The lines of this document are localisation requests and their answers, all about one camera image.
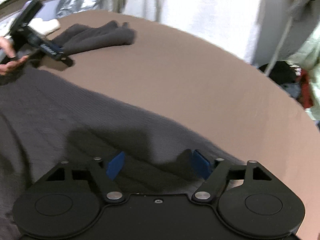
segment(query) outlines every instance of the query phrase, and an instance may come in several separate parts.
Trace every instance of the gray wall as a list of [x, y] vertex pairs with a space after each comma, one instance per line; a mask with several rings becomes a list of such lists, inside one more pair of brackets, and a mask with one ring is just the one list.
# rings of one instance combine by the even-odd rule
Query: gray wall
[[254, 63], [269, 63], [288, 20], [287, 9], [292, 0], [265, 0], [265, 16], [257, 44]]

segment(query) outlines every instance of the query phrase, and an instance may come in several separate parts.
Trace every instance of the round table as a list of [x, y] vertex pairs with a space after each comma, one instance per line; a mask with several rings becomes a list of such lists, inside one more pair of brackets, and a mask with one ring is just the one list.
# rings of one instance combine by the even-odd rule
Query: round table
[[60, 34], [80, 23], [116, 20], [136, 30], [131, 46], [45, 58], [49, 70], [83, 88], [171, 118], [244, 160], [257, 160], [303, 201], [298, 236], [320, 232], [319, 132], [302, 107], [254, 67], [188, 33], [144, 19], [85, 11], [60, 19]]

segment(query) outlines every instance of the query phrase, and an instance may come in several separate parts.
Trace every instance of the blue pad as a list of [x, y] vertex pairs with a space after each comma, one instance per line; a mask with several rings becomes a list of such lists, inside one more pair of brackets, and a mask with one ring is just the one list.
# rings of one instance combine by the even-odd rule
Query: blue pad
[[124, 152], [120, 152], [116, 157], [114, 157], [108, 164], [107, 164], [107, 176], [109, 179], [114, 180], [118, 173], [121, 171], [124, 165]]
[[212, 173], [212, 168], [210, 162], [204, 158], [200, 152], [194, 150], [190, 154], [190, 162], [192, 168], [195, 170], [198, 176], [207, 179]]

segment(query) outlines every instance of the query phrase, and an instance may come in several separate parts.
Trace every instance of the silver screw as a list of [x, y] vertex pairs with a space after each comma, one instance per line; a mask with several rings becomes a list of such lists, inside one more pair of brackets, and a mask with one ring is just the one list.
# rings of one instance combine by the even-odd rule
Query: silver screw
[[195, 197], [197, 199], [202, 199], [202, 200], [205, 200], [205, 199], [208, 199], [211, 197], [210, 193], [208, 192], [205, 192], [205, 191], [199, 191], [195, 194]]
[[122, 193], [119, 191], [111, 191], [107, 194], [107, 198], [111, 200], [117, 200], [122, 198]]
[[155, 200], [155, 203], [156, 203], [156, 204], [161, 204], [161, 203], [163, 203], [163, 200], [162, 200], [162, 199], [156, 199], [156, 200]]

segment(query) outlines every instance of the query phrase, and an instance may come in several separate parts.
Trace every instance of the white sheet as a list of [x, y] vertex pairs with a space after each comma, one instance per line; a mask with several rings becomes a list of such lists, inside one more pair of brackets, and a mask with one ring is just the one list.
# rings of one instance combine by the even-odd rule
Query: white sheet
[[260, 34], [262, 1], [128, 0], [123, 14], [186, 31], [251, 63]]

